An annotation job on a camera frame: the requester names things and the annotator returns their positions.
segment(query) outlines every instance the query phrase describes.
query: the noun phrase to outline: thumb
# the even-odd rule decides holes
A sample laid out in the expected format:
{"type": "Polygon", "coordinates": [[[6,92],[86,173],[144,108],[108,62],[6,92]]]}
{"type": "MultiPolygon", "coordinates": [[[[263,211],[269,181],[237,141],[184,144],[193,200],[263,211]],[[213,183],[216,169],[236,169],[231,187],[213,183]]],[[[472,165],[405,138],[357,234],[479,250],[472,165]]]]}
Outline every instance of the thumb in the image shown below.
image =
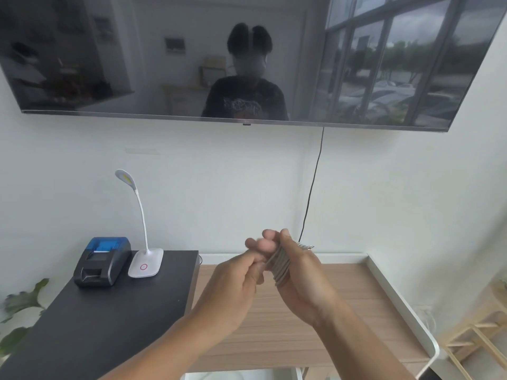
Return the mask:
{"type": "Polygon", "coordinates": [[[248,290],[254,290],[257,285],[257,281],[259,281],[259,278],[263,274],[264,270],[266,269],[266,264],[263,262],[255,262],[252,265],[250,265],[250,268],[248,269],[248,272],[245,276],[245,282],[243,284],[244,288],[247,288],[248,290]]]}
{"type": "Polygon", "coordinates": [[[298,243],[290,236],[288,229],[283,229],[282,232],[280,232],[280,244],[291,260],[303,252],[298,243]]]}

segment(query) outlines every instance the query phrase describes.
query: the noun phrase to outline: wooden shelf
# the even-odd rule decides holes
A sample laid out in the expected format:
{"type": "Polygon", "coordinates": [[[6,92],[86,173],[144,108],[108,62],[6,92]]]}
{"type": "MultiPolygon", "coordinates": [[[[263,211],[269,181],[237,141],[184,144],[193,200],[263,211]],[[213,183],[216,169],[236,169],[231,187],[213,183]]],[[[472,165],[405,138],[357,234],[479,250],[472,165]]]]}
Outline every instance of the wooden shelf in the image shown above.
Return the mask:
{"type": "MultiPolygon", "coordinates": [[[[413,364],[422,370],[438,354],[438,347],[435,347],[436,352],[426,351],[428,344],[435,346],[434,339],[430,341],[432,338],[428,336],[426,350],[423,348],[382,283],[377,281],[368,262],[372,264],[368,258],[362,263],[326,264],[325,267],[333,286],[396,357],[402,363],[413,364]]],[[[213,270],[214,265],[200,267],[194,304],[213,270]]],[[[266,272],[265,283],[257,288],[257,296],[243,325],[202,356],[190,372],[332,365],[314,330],[288,310],[274,286],[272,275],[266,272]]]]}

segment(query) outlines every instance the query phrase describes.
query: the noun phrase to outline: tv screen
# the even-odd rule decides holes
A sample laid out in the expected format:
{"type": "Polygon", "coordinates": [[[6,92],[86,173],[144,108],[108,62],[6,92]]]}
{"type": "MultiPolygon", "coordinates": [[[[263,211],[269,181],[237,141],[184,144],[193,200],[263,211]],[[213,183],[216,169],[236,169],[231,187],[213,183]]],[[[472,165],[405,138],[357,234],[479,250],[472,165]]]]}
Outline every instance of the tv screen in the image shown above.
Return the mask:
{"type": "Polygon", "coordinates": [[[24,113],[446,132],[507,0],[0,0],[24,113]]]}

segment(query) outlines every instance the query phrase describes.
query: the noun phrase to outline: white desk lamp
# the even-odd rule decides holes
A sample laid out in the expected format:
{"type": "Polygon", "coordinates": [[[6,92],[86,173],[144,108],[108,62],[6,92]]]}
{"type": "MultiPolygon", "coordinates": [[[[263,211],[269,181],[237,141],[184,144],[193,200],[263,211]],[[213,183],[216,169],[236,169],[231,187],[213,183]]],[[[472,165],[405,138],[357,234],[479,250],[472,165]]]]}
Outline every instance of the white desk lamp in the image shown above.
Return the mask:
{"type": "Polygon", "coordinates": [[[146,246],[146,249],[136,252],[132,262],[130,263],[128,275],[133,278],[154,276],[158,273],[162,264],[164,250],[161,248],[148,248],[148,237],[146,235],[146,223],[144,222],[143,204],[141,204],[141,199],[139,198],[139,192],[134,179],[123,169],[118,169],[115,172],[115,175],[134,190],[137,202],[139,203],[139,208],[141,209],[141,217],[143,218],[144,245],[146,246]]]}

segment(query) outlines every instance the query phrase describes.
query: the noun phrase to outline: receipt printer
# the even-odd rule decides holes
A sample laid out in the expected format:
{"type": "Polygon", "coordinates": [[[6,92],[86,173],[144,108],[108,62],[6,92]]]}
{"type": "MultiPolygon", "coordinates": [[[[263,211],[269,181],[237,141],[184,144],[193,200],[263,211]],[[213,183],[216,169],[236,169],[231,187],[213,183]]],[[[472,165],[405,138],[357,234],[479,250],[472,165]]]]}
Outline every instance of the receipt printer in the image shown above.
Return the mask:
{"type": "Polygon", "coordinates": [[[79,287],[111,287],[130,253],[126,237],[92,238],[74,271],[74,282],[79,287]]]}

